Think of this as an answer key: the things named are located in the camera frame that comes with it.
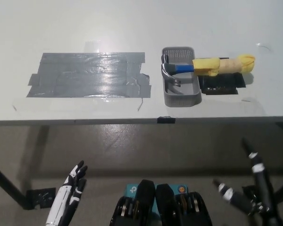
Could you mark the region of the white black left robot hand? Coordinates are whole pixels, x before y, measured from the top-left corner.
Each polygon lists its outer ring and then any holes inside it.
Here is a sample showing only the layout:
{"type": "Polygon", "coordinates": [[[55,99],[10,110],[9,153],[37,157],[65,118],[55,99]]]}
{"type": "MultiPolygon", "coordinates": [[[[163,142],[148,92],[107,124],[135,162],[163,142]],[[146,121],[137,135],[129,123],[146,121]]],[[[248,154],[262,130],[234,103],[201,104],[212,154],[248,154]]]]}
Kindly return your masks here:
{"type": "Polygon", "coordinates": [[[46,226],[68,226],[77,210],[86,185],[84,178],[88,167],[80,161],[70,171],[54,199],[46,226]]]}

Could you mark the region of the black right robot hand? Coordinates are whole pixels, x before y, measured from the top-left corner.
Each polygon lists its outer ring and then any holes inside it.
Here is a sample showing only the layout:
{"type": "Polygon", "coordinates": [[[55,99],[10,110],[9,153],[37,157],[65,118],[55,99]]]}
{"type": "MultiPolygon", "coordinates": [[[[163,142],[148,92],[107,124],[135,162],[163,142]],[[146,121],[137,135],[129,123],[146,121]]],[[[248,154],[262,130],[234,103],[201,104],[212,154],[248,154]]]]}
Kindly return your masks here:
{"type": "Polygon", "coordinates": [[[255,184],[244,187],[243,193],[234,191],[233,188],[216,179],[213,180],[213,184],[226,202],[247,216],[259,214],[262,218],[262,225],[283,226],[283,219],[278,210],[278,204],[283,202],[283,186],[275,192],[258,152],[245,138],[241,140],[241,145],[250,159],[255,184]]]}

